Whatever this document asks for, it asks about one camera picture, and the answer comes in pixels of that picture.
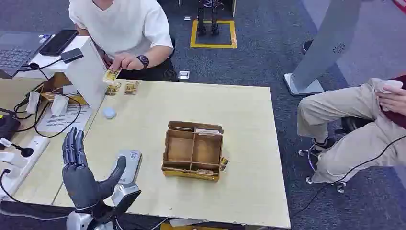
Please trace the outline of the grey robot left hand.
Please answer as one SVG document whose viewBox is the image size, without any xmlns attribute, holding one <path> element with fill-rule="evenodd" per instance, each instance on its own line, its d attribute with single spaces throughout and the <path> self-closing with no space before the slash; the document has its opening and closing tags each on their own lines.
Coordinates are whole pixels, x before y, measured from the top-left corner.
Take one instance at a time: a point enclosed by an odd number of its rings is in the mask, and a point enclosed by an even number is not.
<svg viewBox="0 0 406 230">
<path fill-rule="evenodd" d="M 126 168 L 126 158 L 120 156 L 111 175 L 96 181 L 87 163 L 83 139 L 84 132 L 72 127 L 62 145 L 63 182 L 77 210 L 91 208 L 110 197 Z"/>
</svg>

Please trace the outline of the person's hand with watch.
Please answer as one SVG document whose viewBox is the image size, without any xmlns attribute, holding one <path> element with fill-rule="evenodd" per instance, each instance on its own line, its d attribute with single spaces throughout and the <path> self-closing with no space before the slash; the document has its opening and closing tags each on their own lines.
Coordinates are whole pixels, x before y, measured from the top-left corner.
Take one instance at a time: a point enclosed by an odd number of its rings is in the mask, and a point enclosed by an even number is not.
<svg viewBox="0 0 406 230">
<path fill-rule="evenodd" d="M 112 70 L 141 70 L 143 68 L 143 63 L 136 57 L 136 55 L 130 53 L 120 53 L 116 55 L 109 67 L 109 69 Z"/>
</svg>

